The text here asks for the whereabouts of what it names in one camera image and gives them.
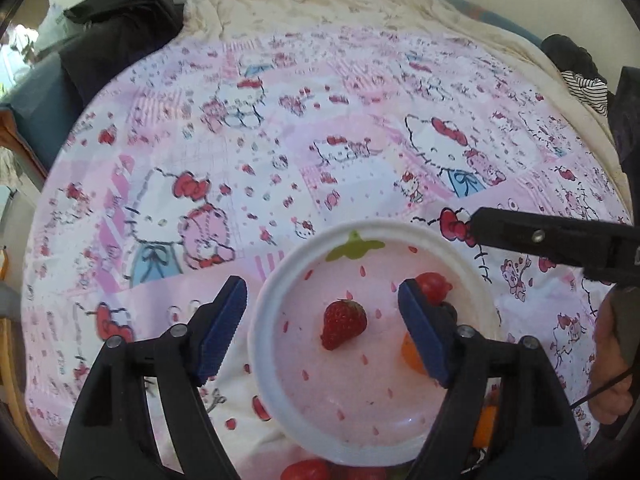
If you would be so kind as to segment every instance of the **cream blanket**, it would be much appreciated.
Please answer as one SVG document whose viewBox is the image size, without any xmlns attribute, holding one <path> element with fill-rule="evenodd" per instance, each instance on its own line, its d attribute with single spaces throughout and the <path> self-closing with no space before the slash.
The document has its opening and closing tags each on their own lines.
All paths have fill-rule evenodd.
<svg viewBox="0 0 640 480">
<path fill-rule="evenodd" d="M 453 30 L 519 70 L 564 115 L 614 183 L 629 212 L 631 196 L 606 118 L 569 94 L 553 63 L 520 36 L 472 20 L 443 0 L 187 0 L 182 35 L 230 40 L 292 32 L 322 23 L 389 30 Z"/>
</svg>

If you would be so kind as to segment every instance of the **teddy bear print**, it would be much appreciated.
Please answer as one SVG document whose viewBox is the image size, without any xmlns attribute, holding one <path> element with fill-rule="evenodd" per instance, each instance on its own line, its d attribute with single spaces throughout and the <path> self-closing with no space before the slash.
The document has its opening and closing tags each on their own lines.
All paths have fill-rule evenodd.
<svg viewBox="0 0 640 480">
<path fill-rule="evenodd" d="M 209 203 L 192 210 L 178 232 L 184 247 L 184 260 L 191 269 L 205 269 L 236 259 L 229 246 L 226 213 Z"/>
<path fill-rule="evenodd" d="M 563 357 L 571 354 L 586 332 L 587 329 L 580 323 L 580 314 L 576 314 L 575 317 L 558 314 L 558 324 L 554 328 L 554 342 L 550 347 L 556 356 L 556 370 L 562 364 Z"/>
<path fill-rule="evenodd" d="M 520 257 L 516 262 L 513 260 L 505 260 L 500 266 L 502 277 L 509 284 L 509 293 L 513 294 L 522 303 L 526 300 L 527 287 L 522 279 L 524 271 L 531 266 L 531 259 L 527 255 L 527 259 Z"/>
</svg>

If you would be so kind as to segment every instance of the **pink blanket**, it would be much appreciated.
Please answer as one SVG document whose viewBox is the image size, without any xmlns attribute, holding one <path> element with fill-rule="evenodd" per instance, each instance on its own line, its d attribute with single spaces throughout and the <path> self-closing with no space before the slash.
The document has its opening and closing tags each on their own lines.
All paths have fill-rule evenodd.
<svg viewBox="0 0 640 480">
<path fill-rule="evenodd" d="M 483 205 L 628 222 L 571 126 L 469 40 L 318 28 L 175 41 L 102 90 L 47 180 L 22 300 L 34 423 L 60 452 L 105 339 L 158 336 L 238 274 L 248 311 L 201 394 L 243 478 L 277 478 L 300 453 L 252 380 L 255 296 L 291 248 L 375 216 L 450 240 L 490 288 L 504 339 L 537 336 L 575 400 L 607 286 L 479 246 L 466 221 Z M 161 454 L 177 468 L 153 380 L 148 398 Z M 586 408 L 575 416 L 587 443 L 596 423 Z"/>
</svg>

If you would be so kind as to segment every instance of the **bed sheet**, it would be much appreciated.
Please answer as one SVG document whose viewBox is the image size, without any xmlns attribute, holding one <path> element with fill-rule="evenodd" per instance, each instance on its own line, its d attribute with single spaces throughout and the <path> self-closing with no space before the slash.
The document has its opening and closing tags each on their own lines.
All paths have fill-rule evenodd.
<svg viewBox="0 0 640 480">
<path fill-rule="evenodd" d="M 34 423 L 59 453 L 102 342 L 186 322 L 237 274 L 247 314 L 200 393 L 241 477 L 278 478 L 306 452 L 260 404 L 246 349 L 255 297 L 293 247 L 375 216 L 449 240 L 490 288 L 502 337 L 537 336 L 578 399 L 608 286 L 477 245 L 467 221 L 483 205 L 629 222 L 550 100 L 465 36 L 321 25 L 178 38 L 104 88 L 46 182 L 22 295 Z M 179 469 L 147 385 L 160 453 Z M 587 443 L 596 423 L 575 416 Z"/>
<path fill-rule="evenodd" d="M 476 22 L 444 0 L 187 0 L 182 34 L 231 40 L 262 32 L 305 30 L 318 24 L 455 31 L 481 44 L 521 72 L 560 111 L 632 211 L 628 182 L 606 118 L 569 93 L 556 67 L 538 47 L 512 32 Z"/>
</svg>

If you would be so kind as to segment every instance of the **strawberry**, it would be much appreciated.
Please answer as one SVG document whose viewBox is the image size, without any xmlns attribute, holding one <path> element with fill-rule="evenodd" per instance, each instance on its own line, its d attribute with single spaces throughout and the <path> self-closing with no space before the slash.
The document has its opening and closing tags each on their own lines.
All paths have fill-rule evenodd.
<svg viewBox="0 0 640 480">
<path fill-rule="evenodd" d="M 335 350 L 345 341 L 364 332 L 367 314 L 351 300 L 336 300 L 324 311 L 324 328 L 320 339 L 327 350 Z"/>
</svg>

